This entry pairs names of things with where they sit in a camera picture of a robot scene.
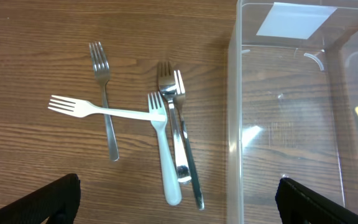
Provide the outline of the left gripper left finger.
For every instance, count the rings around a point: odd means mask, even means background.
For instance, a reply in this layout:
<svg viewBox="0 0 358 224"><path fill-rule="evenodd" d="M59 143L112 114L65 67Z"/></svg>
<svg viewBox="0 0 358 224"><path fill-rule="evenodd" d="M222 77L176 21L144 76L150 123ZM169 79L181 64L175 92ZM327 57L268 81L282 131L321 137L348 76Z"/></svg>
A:
<svg viewBox="0 0 358 224"><path fill-rule="evenodd" d="M0 208L0 223L73 223L80 199L80 179L67 174Z"/></svg>

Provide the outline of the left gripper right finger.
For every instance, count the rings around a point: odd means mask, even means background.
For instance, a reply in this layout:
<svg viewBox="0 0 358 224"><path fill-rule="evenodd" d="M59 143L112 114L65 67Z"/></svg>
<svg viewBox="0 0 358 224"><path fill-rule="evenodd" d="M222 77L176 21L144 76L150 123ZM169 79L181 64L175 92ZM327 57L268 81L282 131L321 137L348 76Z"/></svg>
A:
<svg viewBox="0 0 358 224"><path fill-rule="evenodd" d="M297 181L280 179L275 201L283 224L358 224L358 215Z"/></svg>

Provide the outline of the white plastic fork thin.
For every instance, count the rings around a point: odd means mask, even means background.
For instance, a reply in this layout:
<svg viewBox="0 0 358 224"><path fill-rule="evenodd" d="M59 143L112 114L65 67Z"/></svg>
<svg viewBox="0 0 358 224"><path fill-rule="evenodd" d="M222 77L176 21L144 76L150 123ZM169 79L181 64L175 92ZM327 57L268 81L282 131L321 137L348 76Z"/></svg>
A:
<svg viewBox="0 0 358 224"><path fill-rule="evenodd" d="M111 108L102 108L95 106L89 101L69 98L64 96L52 95L48 104L48 109L74 116L84 118L91 114L107 114L122 118L140 119L147 121L166 121L166 116L162 114L152 114L141 111L119 110Z"/></svg>

